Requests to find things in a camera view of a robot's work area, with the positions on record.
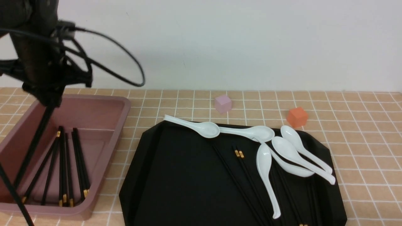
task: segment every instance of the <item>pink plastic bin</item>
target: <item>pink plastic bin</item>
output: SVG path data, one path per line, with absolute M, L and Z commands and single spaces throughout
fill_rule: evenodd
M 79 130 L 82 151 L 91 184 L 90 192 L 86 199 L 77 206 L 72 208 L 59 207 L 59 160 L 57 160 L 49 185 L 47 203 L 45 206 L 40 206 L 39 203 L 50 164 L 50 161 L 48 161 L 26 203 L 27 210 L 32 217 L 37 215 L 42 218 L 68 220 L 86 220 L 91 217 L 130 106 L 130 101 L 123 97 L 63 96 L 62 105 L 54 111 L 50 123 L 31 159 L 27 172 L 21 181 L 18 193 L 22 197 L 28 188 L 60 125 L 65 127 L 69 138 L 74 201 L 78 202 L 80 190 L 71 138 L 73 127 Z M 33 103 L 0 144 L 0 162 L 11 181 L 15 180 L 44 110 L 45 108 L 38 102 Z M 0 180 L 0 212 L 20 213 L 2 180 Z

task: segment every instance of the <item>white spoon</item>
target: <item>white spoon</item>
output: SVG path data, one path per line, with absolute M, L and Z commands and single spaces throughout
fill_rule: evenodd
M 268 146 L 261 144 L 258 148 L 256 157 L 257 170 L 264 182 L 265 188 L 267 189 L 269 199 L 271 200 L 272 208 L 274 210 L 272 218 L 277 219 L 281 216 L 281 209 L 279 208 L 278 200 L 276 199 L 271 182 L 269 181 L 269 171 L 271 169 L 272 158 L 267 147 Z
M 287 140 L 282 137 L 274 137 L 272 139 L 272 145 L 274 146 L 276 152 L 285 159 L 292 161 L 296 164 L 306 167 L 307 169 L 318 174 L 322 178 L 326 179 L 330 184 L 335 184 L 335 177 L 331 174 L 325 172 L 323 169 L 309 163 L 307 160 L 302 158 L 296 151 L 296 148 Z
M 302 155 L 306 156 L 307 158 L 311 159 L 318 166 L 323 168 L 327 173 L 332 174 L 332 168 L 328 164 L 326 164 L 324 161 L 322 161 L 317 156 L 313 155 L 311 152 L 307 151 L 304 148 L 299 134 L 293 128 L 291 128 L 290 126 L 287 126 L 287 125 L 283 125 L 281 127 L 281 134 L 282 134 L 283 138 L 285 138 L 293 146 L 295 146 L 297 152 L 299 152 Z
M 217 137 L 220 133 L 219 126 L 213 122 L 195 123 L 183 119 L 178 119 L 170 115 L 165 115 L 165 118 L 163 120 L 190 128 L 205 138 L 214 138 Z
M 221 133 L 243 136 L 256 142 L 259 141 L 254 137 L 258 137 L 262 142 L 268 142 L 275 136 L 275 132 L 271 128 L 263 125 L 253 126 L 247 129 L 234 129 L 227 127 L 219 127 L 219 129 Z

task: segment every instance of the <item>spoon bowl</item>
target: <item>spoon bowl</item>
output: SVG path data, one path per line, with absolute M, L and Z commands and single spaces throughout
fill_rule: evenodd
M 290 126 L 283 125 L 281 127 L 281 134 L 283 138 L 289 141 L 296 148 L 297 152 L 311 159 L 318 166 L 323 168 L 327 173 L 332 174 L 332 167 L 319 159 L 317 156 L 313 155 L 311 152 L 307 151 L 307 149 L 303 146 L 302 139 L 300 138 L 296 130 L 294 130 Z

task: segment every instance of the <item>wooden block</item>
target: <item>wooden block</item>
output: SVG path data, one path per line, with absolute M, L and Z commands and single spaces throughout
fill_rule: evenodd
M 307 123 L 308 114 L 302 107 L 297 107 L 289 110 L 289 114 L 286 117 L 287 122 L 293 127 L 301 127 Z

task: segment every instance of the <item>spoon handle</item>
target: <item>spoon handle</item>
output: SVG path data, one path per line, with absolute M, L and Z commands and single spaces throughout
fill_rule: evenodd
M 303 150 L 298 149 L 298 152 L 311 159 L 313 162 L 323 168 L 327 173 L 332 174 L 332 168 L 328 164 L 319 159 L 317 156 L 313 155 L 311 152 L 307 151 L 305 148 Z
M 267 189 L 269 199 L 271 200 L 272 208 L 274 210 L 274 214 L 273 214 L 272 218 L 277 219 L 278 217 L 281 216 L 281 209 L 279 208 L 278 200 L 276 199 L 276 196 L 275 196 L 274 190 L 272 188 L 271 182 L 269 181 L 269 178 L 267 178 L 267 179 L 262 178 L 262 179 L 263 179 L 265 188 Z
M 332 184 L 332 185 L 335 184 L 335 177 L 334 176 L 332 176 L 331 174 L 327 173 L 323 169 L 321 169 L 321 168 L 309 163 L 308 161 L 306 161 L 306 160 L 301 158 L 299 161 L 297 161 L 295 163 L 297 163 L 299 165 L 302 165 L 302 166 L 306 167 L 307 169 L 313 171 L 314 173 L 318 174 L 322 178 L 326 179 L 330 184 Z

